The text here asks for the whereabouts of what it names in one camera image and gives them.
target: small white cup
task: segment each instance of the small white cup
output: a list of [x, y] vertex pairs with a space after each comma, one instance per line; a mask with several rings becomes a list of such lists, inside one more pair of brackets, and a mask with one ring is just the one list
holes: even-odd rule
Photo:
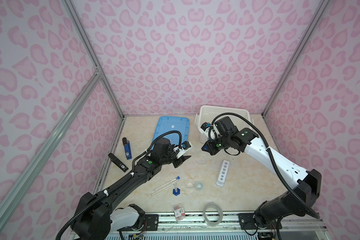
[[200, 181], [196, 182], [195, 187], [197, 190], [202, 190], [204, 188], [204, 184]]

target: pink patterned wall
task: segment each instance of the pink patterned wall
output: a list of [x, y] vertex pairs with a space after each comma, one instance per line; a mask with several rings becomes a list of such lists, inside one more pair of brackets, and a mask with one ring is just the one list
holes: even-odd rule
[[0, 0], [0, 202], [93, 72], [59, 0]]
[[360, 0], [335, 0], [266, 118], [283, 154], [322, 174], [334, 240], [360, 240]]
[[261, 113], [319, 0], [75, 0], [125, 114]]
[[93, 191], [119, 121], [98, 83], [3, 229], [0, 240], [54, 239], [75, 213], [81, 196]]

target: beige table surface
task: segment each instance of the beige table surface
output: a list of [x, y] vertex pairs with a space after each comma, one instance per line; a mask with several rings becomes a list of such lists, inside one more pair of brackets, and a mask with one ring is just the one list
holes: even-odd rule
[[[203, 145], [200, 143], [199, 131], [194, 124], [195, 115], [181, 115], [181, 117], [190, 120], [188, 141], [193, 144], [193, 149], [186, 155], [195, 156]], [[125, 158], [122, 138], [126, 137], [130, 141], [132, 157], [135, 158], [149, 147], [159, 118], [159, 116], [127, 117], [115, 155], [129, 169], [132, 166], [132, 159]], [[269, 145], [276, 149], [261, 115], [254, 114], [251, 118], [254, 120], [254, 125], [264, 134]], [[224, 159], [230, 161], [230, 166], [224, 187], [219, 187], [215, 183]], [[223, 211], [246, 211], [255, 210], [265, 200], [271, 200], [286, 191], [276, 175], [245, 153], [230, 156], [220, 151], [215, 156], [210, 156], [204, 165], [197, 164], [196, 160], [197, 157], [191, 157], [177, 169], [172, 164], [164, 165], [161, 172], [135, 189], [118, 207], [137, 204], [145, 212], [172, 212], [173, 205], [182, 203], [185, 211], [199, 212], [207, 202], [214, 202], [220, 205]], [[125, 175], [123, 171], [111, 164], [104, 187], [110, 186], [123, 175]], [[177, 176], [180, 176], [177, 182], [180, 195], [173, 195], [171, 188], [154, 196], [150, 195], [153, 189]], [[203, 182], [203, 190], [187, 187], [189, 182], [194, 184], [197, 181]]]

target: white storage box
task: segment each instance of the white storage box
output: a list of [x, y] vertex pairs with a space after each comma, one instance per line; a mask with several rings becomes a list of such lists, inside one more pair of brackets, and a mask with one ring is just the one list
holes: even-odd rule
[[[195, 124], [197, 124], [197, 128], [200, 129], [200, 126], [204, 122], [211, 123], [213, 121], [213, 119], [221, 113], [236, 113], [236, 114], [239, 114], [240, 116], [244, 117], [245, 119], [248, 119], [250, 122], [253, 123], [253, 119], [252, 120], [250, 119], [250, 113], [245, 109], [224, 108], [224, 107], [215, 107], [215, 106], [204, 105], [200, 108], [199, 115], [196, 114]], [[226, 115], [226, 116], [230, 117], [233, 124], [235, 124], [237, 126], [237, 129], [239, 129], [239, 131], [241, 129], [243, 129], [244, 127], [248, 127], [250, 129], [252, 129], [252, 127], [250, 127], [246, 122], [244, 122], [240, 118], [232, 116], [232, 115]], [[207, 139], [208, 139], [208, 137], [200, 132], [200, 142], [205, 143], [207, 141]]]

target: white label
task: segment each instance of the white label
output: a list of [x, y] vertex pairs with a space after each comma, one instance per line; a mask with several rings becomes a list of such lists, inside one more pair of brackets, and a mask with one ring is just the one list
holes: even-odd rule
[[176, 209], [174, 213], [175, 213], [175, 217], [181, 217], [182, 215], [185, 215], [184, 208]]

